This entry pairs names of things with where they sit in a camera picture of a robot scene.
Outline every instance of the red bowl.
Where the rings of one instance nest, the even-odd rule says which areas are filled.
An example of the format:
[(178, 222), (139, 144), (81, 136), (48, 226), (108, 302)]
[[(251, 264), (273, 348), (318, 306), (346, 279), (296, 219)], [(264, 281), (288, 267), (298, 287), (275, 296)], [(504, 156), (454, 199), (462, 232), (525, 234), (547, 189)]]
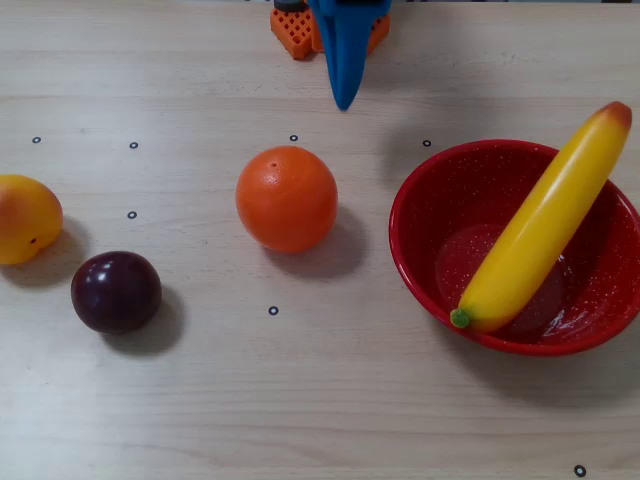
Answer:
[(396, 196), (389, 241), (400, 275), (433, 316), (481, 345), (567, 355), (613, 338), (640, 311), (640, 217), (608, 181), (518, 317), (490, 335), (451, 325), (449, 312), (556, 153), (516, 140), (460, 145), (420, 165)]

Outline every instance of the toy fruit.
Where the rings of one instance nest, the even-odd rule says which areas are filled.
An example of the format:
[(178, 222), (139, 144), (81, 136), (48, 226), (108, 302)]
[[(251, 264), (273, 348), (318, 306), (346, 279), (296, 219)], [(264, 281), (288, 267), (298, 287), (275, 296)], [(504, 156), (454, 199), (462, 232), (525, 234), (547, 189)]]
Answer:
[(0, 175), (0, 265), (26, 262), (62, 230), (62, 206), (42, 183)]
[(462, 294), (451, 322), (482, 333), (533, 297), (593, 205), (631, 128), (631, 109), (596, 112), (544, 171)]
[(71, 300), (93, 330), (122, 334), (146, 324), (162, 300), (153, 266), (131, 252), (108, 252), (87, 260), (71, 282)]
[(338, 190), (327, 166), (313, 153), (276, 147), (244, 168), (236, 207), (245, 228), (262, 245), (278, 252), (301, 252), (331, 230)]

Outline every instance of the table surface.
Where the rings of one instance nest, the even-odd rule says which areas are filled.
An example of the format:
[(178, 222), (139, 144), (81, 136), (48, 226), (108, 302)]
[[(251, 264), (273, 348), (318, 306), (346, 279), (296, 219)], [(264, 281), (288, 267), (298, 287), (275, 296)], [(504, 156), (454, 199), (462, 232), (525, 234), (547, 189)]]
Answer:
[[(640, 9), (394, 6), (348, 113), (324, 57), (291, 60), (269, 9), (0, 6), (1, 170), (49, 185), (66, 215), (52, 248), (0, 271), (0, 477), (638, 477), (640, 323), (573, 357), (484, 349), (413, 299), (387, 222), (438, 151), (560, 146), (611, 99), (640, 111)], [(292, 134), (341, 204), (330, 238), (295, 258), (259, 248), (234, 204), (243, 165)], [(635, 205), (639, 155), (636, 127), (613, 175)], [(113, 249), (155, 264), (165, 303), (107, 339), (76, 318), (69, 283)]]

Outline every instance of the dark purple plum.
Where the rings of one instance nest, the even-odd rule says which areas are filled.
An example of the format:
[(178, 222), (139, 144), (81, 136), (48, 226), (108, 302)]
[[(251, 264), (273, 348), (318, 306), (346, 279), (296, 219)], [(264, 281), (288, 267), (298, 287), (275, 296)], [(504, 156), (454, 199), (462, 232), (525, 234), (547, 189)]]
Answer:
[(87, 260), (71, 282), (71, 301), (80, 319), (110, 335), (146, 324), (160, 307), (162, 286), (151, 263), (131, 252), (108, 252)]

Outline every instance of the orange plastic part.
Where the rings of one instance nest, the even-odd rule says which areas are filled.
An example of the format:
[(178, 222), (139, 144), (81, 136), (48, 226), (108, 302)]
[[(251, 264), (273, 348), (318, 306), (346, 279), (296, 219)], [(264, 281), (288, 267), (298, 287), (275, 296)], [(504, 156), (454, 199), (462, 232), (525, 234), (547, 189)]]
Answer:
[[(369, 46), (367, 48), (367, 54), (373, 52), (378, 44), (384, 40), (389, 34), (391, 28), (391, 16), (385, 15), (382, 18), (378, 18), (371, 27), (371, 37), (369, 37)], [(311, 48), (314, 52), (324, 52), (324, 46), (322, 45), (322, 36), (320, 35), (320, 29), (316, 25), (315, 20), (311, 27)]]
[(311, 52), (311, 30), (314, 26), (310, 9), (302, 13), (287, 13), (274, 8), (271, 12), (271, 31), (296, 60), (302, 60)]

